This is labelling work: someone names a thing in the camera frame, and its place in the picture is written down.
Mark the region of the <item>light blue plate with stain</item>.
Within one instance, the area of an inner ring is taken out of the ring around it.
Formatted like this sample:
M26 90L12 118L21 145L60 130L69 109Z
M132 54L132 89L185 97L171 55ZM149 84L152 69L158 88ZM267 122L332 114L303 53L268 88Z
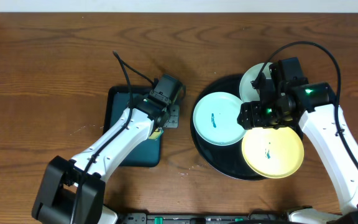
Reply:
M239 142L246 130L237 123L242 101L227 92L207 94L197 102L193 124L202 139L216 146Z

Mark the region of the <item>yellow green sponge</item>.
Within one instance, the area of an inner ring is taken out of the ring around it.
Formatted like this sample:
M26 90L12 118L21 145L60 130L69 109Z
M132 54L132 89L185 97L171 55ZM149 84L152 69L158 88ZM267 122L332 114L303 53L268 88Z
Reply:
M157 128L154 130L154 132L151 133L149 139L157 140L162 134L163 134L163 129Z

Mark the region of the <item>yellow plate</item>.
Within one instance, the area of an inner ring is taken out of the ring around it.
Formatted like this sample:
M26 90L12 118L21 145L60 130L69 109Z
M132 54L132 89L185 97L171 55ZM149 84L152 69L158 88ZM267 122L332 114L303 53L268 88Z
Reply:
M246 131L241 144L247 165L269 179L294 174L302 165L304 147L292 128L253 128Z

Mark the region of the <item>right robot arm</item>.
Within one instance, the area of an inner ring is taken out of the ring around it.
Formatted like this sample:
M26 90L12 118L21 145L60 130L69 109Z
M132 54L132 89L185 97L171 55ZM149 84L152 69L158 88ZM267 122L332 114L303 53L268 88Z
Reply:
M290 212L293 223L358 223L358 144L327 83L268 88L258 101L243 103L237 122L247 131L299 126L313 144L335 188L341 215L303 208Z

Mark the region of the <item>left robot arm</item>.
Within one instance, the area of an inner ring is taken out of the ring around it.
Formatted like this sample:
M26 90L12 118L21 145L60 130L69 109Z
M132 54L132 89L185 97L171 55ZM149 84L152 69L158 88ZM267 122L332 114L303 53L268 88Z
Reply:
M157 139L179 106L140 97L94 144L66 160L54 157L46 166L31 215L41 223L117 223L104 205L106 183L140 143Z

